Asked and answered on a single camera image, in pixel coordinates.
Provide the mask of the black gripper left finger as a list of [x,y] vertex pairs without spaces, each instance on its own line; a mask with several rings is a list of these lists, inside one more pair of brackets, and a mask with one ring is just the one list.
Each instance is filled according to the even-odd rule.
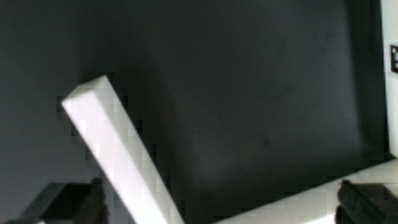
[[11,224],[110,224],[101,179],[50,183]]

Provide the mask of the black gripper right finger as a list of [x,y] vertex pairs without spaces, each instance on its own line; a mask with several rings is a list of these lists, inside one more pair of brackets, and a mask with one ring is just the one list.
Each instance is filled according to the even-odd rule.
[[398,196],[378,183],[341,182],[336,224],[398,224]]

